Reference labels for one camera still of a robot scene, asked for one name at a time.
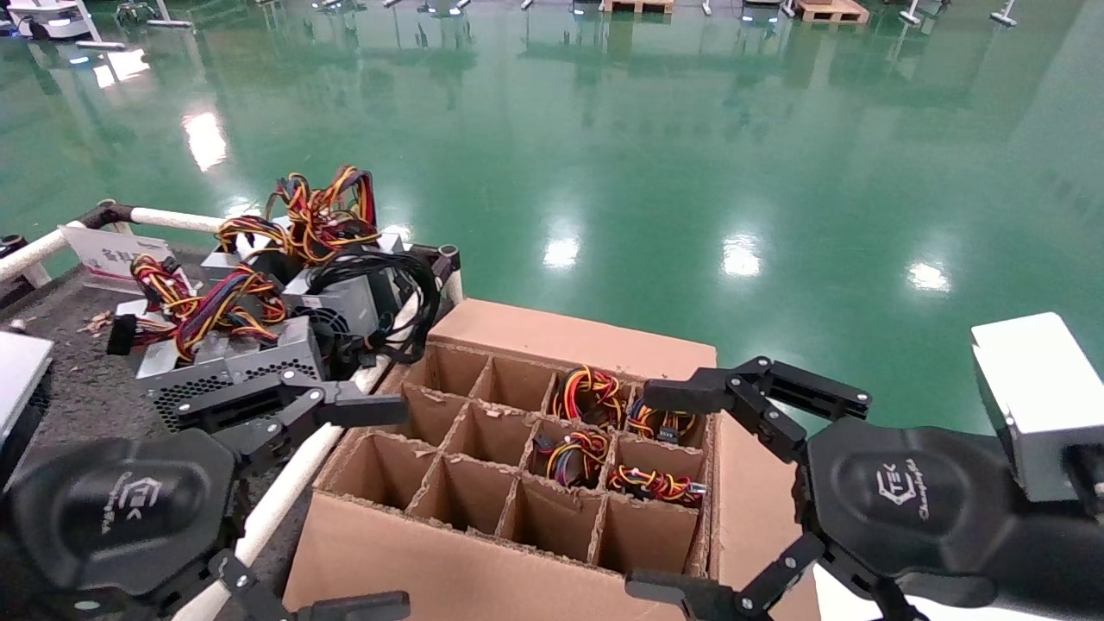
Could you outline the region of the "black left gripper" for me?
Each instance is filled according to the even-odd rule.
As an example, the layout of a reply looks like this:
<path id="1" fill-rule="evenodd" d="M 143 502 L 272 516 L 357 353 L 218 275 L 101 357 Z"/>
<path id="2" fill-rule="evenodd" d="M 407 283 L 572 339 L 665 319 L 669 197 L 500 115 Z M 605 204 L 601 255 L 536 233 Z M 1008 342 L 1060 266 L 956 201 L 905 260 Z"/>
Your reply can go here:
<path id="1" fill-rule="evenodd" d="M 185 598 L 216 578 L 248 620 L 403 620 L 406 591 L 317 601 L 296 611 L 232 551 L 238 477 L 276 467 L 322 427 L 394 427 L 399 394 L 285 370 L 185 398 L 185 430 L 99 439 L 23 469 L 3 495 L 3 585 L 26 598 Z"/>

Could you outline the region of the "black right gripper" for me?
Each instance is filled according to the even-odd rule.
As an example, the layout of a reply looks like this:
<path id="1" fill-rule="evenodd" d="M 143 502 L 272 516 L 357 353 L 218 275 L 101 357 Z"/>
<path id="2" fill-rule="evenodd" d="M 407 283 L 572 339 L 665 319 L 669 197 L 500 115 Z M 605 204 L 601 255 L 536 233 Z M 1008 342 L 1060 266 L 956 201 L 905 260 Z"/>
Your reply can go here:
<path id="1" fill-rule="evenodd" d="M 781 462 L 805 464 L 806 522 L 825 536 L 803 534 L 741 590 L 638 569 L 624 577 L 626 593 L 677 606 L 687 620 L 769 620 L 813 564 L 831 559 L 854 593 L 887 579 L 942 606 L 1100 620 L 1101 526 L 1078 502 L 1027 499 L 996 436 L 875 427 L 861 421 L 871 402 L 768 357 L 646 380 L 644 406 L 726 413 Z M 836 423 L 808 441 L 786 406 Z"/>

